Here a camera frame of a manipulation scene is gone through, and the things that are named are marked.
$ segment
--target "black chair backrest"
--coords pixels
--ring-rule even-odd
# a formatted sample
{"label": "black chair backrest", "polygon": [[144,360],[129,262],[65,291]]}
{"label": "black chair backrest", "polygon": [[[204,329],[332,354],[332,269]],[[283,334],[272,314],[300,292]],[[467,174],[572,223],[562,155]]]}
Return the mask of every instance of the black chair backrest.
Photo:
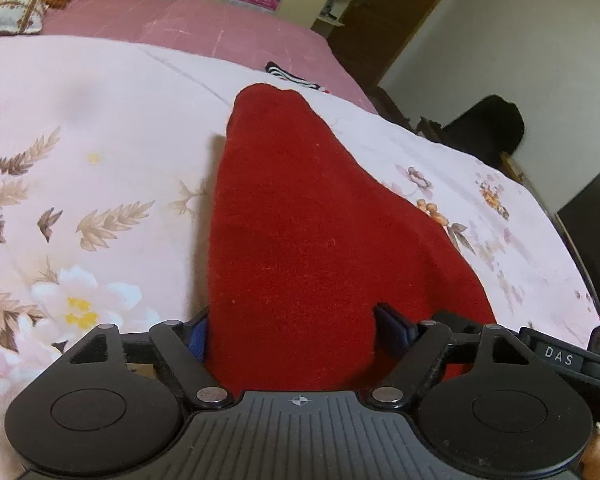
{"label": "black chair backrest", "polygon": [[440,141],[497,169],[501,164],[500,153],[512,155],[524,133],[525,121],[518,107],[500,96],[490,95],[445,126]]}

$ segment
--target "gray plastic base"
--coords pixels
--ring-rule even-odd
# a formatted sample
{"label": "gray plastic base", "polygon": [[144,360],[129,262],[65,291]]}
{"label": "gray plastic base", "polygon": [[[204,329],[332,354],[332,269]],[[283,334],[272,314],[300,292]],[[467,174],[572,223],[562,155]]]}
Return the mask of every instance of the gray plastic base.
{"label": "gray plastic base", "polygon": [[[46,480],[26,473],[22,480]],[[196,415],[168,452],[116,480],[469,480],[429,452],[398,413],[353,392],[247,392]],[[556,480],[576,480],[564,472]]]}

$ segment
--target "red cloth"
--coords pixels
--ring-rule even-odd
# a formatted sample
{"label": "red cloth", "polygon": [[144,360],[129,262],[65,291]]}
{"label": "red cloth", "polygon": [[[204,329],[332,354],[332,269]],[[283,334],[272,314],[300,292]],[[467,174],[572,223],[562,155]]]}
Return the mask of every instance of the red cloth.
{"label": "red cloth", "polygon": [[443,308],[494,321],[442,227],[362,170],[295,91],[240,92],[214,193],[208,366],[234,393],[373,385],[387,372],[378,302],[414,321]]}

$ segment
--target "wooden door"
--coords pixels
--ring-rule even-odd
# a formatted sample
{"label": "wooden door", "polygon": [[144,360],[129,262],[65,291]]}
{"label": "wooden door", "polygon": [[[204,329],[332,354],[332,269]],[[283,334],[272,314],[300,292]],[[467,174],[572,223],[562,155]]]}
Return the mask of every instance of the wooden door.
{"label": "wooden door", "polygon": [[352,0],[329,45],[358,84],[372,88],[438,1]]}

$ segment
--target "bed sheet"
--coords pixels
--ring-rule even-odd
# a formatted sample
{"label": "bed sheet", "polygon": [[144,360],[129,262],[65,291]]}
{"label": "bed sheet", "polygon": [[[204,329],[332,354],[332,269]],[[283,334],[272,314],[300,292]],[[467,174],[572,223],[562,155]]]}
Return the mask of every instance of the bed sheet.
{"label": "bed sheet", "polygon": [[264,70],[269,61],[368,112],[376,109],[326,40],[275,16],[206,0],[73,0],[50,9],[43,34],[147,43]]}
{"label": "bed sheet", "polygon": [[437,222],[498,322],[586,346],[599,319],[551,222],[476,158],[224,60],[0,38],[0,480],[19,471],[7,405],[60,349],[98,323],[142,332],[205,305],[214,168],[235,96],[256,82],[298,90],[364,170]]}

